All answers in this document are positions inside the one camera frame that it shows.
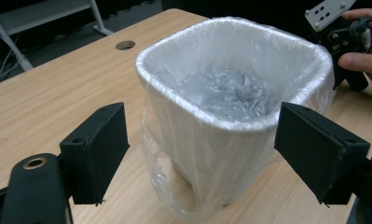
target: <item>plastic liner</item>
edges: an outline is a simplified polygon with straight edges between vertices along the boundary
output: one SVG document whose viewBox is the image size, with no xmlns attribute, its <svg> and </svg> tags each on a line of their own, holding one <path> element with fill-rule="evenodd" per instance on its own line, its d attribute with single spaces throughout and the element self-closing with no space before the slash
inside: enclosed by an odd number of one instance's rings
<svg viewBox="0 0 372 224">
<path fill-rule="evenodd" d="M 258 178 L 274 152 L 282 102 L 323 114 L 335 94 L 324 48 L 241 18 L 215 18 L 170 35 L 138 55 L 136 70 L 146 93 L 142 149 L 151 181 L 184 223 L 208 222 Z M 241 77 L 234 91 L 241 90 L 241 103 L 258 102 L 263 113 L 228 117 L 233 108 L 210 100 L 234 74 Z M 215 77 L 204 82 L 208 76 Z M 192 186 L 196 210 L 173 197 L 165 161 Z"/>
</svg>

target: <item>wooden table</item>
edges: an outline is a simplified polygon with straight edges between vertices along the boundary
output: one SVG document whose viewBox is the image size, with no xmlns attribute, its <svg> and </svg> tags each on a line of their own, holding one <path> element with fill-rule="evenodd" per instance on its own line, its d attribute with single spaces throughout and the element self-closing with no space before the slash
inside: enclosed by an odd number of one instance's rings
<svg viewBox="0 0 372 224">
<path fill-rule="evenodd" d="M 59 143 L 96 109 L 125 103 L 131 147 L 105 194 L 105 203 L 72 205 L 75 223 L 180 223 L 160 205 L 140 149 L 145 93 L 136 75 L 137 54 L 161 38 L 206 20 L 177 9 L 164 11 L 113 35 L 0 83 L 0 189 L 11 168 L 37 153 L 60 153 Z M 136 46 L 116 49 L 132 40 Z M 365 92 L 343 84 L 327 117 L 372 145 L 372 84 Z M 179 201 L 192 190 L 174 184 Z M 286 161 L 277 161 L 212 223 L 346 223 L 348 205 L 319 204 Z"/>
</svg>

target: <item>human hand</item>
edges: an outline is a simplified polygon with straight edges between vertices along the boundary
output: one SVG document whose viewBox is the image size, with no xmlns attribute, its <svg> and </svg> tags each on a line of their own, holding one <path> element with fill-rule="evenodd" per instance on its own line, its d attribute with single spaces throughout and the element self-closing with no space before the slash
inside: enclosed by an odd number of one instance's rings
<svg viewBox="0 0 372 224">
<path fill-rule="evenodd" d="M 343 13 L 342 17 L 347 21 L 356 21 L 362 17 L 371 17 L 372 8 L 360 8 Z M 371 30 L 371 48 L 368 53 L 349 52 L 343 54 L 338 65 L 351 71 L 365 72 L 372 81 L 372 21 L 367 24 Z"/>
</svg>

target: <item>trash can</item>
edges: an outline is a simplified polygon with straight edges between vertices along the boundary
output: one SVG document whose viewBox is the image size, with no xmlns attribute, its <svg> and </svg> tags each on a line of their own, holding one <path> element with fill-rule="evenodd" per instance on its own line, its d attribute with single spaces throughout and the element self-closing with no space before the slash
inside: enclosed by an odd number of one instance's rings
<svg viewBox="0 0 372 224">
<path fill-rule="evenodd" d="M 160 199 L 184 222 L 209 219 L 267 166 L 282 102 L 323 113 L 334 96 L 331 55 L 241 18 L 203 21 L 143 50 L 142 148 Z M 159 157 L 192 186 L 198 209 L 173 199 Z"/>
</svg>

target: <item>waste bin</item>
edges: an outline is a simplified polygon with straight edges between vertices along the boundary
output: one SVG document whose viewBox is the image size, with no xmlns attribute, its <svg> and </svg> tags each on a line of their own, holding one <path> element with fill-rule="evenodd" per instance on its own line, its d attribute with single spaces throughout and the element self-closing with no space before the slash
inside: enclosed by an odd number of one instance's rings
<svg viewBox="0 0 372 224">
<path fill-rule="evenodd" d="M 323 113 L 335 93 L 325 49 L 241 18 L 170 35 L 143 50 L 135 66 L 146 93 L 142 148 L 151 180 L 190 223 L 234 202 L 267 166 L 282 102 Z M 173 199 L 163 156 L 191 184 L 197 211 Z"/>
</svg>

